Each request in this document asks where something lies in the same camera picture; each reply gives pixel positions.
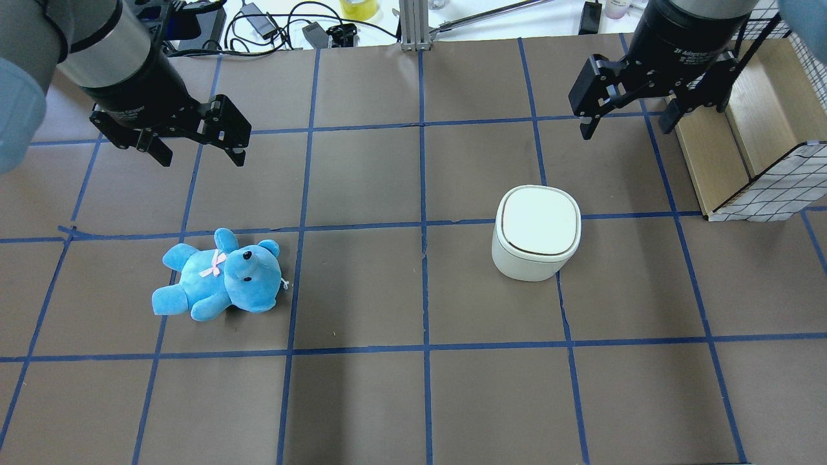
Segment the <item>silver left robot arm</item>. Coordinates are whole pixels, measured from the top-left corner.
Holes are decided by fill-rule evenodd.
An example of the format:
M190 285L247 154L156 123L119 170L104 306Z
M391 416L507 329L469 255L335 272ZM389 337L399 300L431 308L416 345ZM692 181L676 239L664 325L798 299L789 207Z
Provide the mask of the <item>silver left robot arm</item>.
M199 34L198 15L222 1L3 1L2 172L23 162L62 73L94 106L89 121L118 149L169 167L166 138L246 160L251 124L230 97L192 97L163 47Z

